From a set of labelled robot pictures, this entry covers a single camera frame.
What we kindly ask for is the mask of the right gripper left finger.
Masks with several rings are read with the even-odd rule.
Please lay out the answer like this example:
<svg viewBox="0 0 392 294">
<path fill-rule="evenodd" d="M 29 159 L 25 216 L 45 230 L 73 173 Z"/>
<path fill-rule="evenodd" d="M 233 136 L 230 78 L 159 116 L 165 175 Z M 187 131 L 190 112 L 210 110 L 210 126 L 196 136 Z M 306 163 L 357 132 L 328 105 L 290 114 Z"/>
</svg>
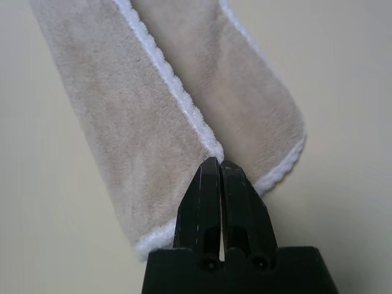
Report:
<svg viewBox="0 0 392 294">
<path fill-rule="evenodd" d="M 209 157 L 196 171 L 178 208 L 173 247 L 192 251 L 203 270 L 221 267 L 220 165 Z"/>
</svg>

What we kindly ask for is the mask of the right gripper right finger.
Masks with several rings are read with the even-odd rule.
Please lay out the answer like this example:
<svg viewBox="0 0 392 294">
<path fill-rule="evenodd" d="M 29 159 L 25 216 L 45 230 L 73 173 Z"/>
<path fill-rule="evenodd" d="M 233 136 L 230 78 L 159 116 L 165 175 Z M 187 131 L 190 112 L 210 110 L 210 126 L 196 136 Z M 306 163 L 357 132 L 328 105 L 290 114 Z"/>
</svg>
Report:
<svg viewBox="0 0 392 294">
<path fill-rule="evenodd" d="M 239 165 L 225 160 L 220 170 L 225 259 L 237 251 L 254 268 L 273 270 L 278 247 L 266 205 Z"/>
</svg>

